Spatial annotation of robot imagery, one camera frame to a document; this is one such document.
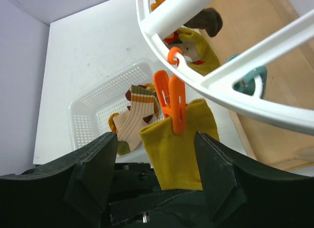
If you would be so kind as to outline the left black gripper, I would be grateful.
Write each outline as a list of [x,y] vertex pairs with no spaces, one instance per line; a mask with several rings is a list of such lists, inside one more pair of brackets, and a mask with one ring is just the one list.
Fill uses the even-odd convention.
[[205,194],[196,190],[165,190],[148,163],[116,163],[103,214],[103,228],[172,218],[184,228],[209,227]]

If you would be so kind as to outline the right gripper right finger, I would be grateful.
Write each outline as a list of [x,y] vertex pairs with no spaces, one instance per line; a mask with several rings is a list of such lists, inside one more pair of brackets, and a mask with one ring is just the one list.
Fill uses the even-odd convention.
[[194,149],[214,228],[311,228],[314,179],[282,171],[197,132]]

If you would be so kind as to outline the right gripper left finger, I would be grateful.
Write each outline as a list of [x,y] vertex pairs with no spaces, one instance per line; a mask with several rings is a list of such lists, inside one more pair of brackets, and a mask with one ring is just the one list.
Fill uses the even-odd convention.
[[106,227],[116,153],[117,135],[107,132],[49,163],[1,176],[1,227]]

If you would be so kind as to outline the olive yellow sock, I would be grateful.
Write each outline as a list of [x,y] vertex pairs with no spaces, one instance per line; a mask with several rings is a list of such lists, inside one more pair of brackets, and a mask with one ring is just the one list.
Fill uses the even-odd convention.
[[188,66],[203,76],[220,66],[219,59],[207,40],[194,30],[180,27],[163,42],[169,49],[181,49]]
[[186,129],[181,135],[173,133],[171,117],[140,131],[142,143],[162,190],[201,191],[203,188],[195,155],[194,135],[201,132],[219,140],[214,115],[204,99],[190,102],[186,114]]

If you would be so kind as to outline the white round sock hanger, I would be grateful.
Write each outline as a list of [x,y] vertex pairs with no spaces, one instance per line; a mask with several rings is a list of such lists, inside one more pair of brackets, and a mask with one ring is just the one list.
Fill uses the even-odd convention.
[[171,65],[163,39],[212,1],[166,0],[151,10],[150,0],[135,0],[139,28],[158,59],[195,91],[229,110],[276,127],[313,135],[314,112],[261,99],[260,78],[255,79],[252,96],[235,91],[233,86],[254,68],[271,63],[310,40],[314,35],[314,13],[310,11],[301,16],[206,76],[189,68],[179,53],[175,53],[176,62]]

